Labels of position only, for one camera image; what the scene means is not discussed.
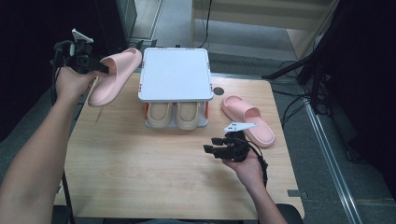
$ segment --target gray carpet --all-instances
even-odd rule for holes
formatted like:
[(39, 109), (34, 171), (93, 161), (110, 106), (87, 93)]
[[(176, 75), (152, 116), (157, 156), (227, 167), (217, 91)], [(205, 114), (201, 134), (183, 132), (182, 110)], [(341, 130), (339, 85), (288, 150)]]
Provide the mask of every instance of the gray carpet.
[[(260, 79), (260, 75), (273, 73), (282, 64), (275, 60), (212, 53), (209, 54), (209, 59), (213, 73), (238, 74), (241, 78), (255, 79)], [(300, 87), (291, 77), (282, 77), (271, 83), (274, 91), (300, 93)], [(279, 117), (282, 118), (283, 112), (295, 97), (275, 93), (275, 99)], [(298, 101), (290, 111), (302, 104), (303, 101)], [(22, 119), (11, 135), (0, 143), (1, 180), (12, 158), (35, 131), (49, 109), (50, 95), (47, 92)], [(351, 162), (347, 157), (345, 144), (335, 130), (331, 118), (328, 116), (319, 118), (355, 198), (362, 221), (364, 223), (395, 223), (396, 205), (391, 199), (381, 174), (370, 164)], [(320, 150), (318, 139), (304, 108), (288, 120), (284, 127), (284, 133), (297, 184), (303, 195), (304, 223), (349, 223)], [(102, 223), (103, 220), (101, 218), (77, 218), (77, 222), (93, 224)]]

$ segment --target black wire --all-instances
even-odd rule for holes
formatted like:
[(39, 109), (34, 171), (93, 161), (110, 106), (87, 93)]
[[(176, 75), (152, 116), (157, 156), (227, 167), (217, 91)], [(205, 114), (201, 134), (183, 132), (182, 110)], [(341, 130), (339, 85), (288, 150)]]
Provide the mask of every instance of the black wire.
[(210, 0), (210, 2), (209, 2), (209, 10), (207, 11), (206, 29), (205, 29), (205, 32), (206, 32), (205, 40), (204, 40), (204, 43), (202, 43), (202, 45), (201, 45), (200, 47), (198, 47), (198, 49), (200, 49), (200, 48), (206, 43), (207, 36), (209, 35), (208, 30), (209, 30), (209, 18), (210, 18), (210, 9), (211, 9), (211, 8), (212, 8), (212, 0)]

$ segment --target pink slide sandal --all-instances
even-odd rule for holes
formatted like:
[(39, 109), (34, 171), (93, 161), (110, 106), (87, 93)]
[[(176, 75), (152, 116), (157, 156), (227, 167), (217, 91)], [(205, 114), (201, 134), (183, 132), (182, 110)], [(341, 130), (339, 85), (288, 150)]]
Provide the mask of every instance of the pink slide sandal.
[(92, 90), (88, 105), (103, 106), (110, 104), (120, 93), (128, 78), (142, 62), (142, 53), (138, 49), (126, 49), (100, 61), (108, 66), (108, 75), (100, 74)]
[(275, 135), (262, 119), (260, 110), (238, 96), (228, 96), (221, 102), (221, 109), (234, 122), (258, 123), (253, 128), (245, 129), (245, 134), (258, 147), (269, 147), (275, 142)]

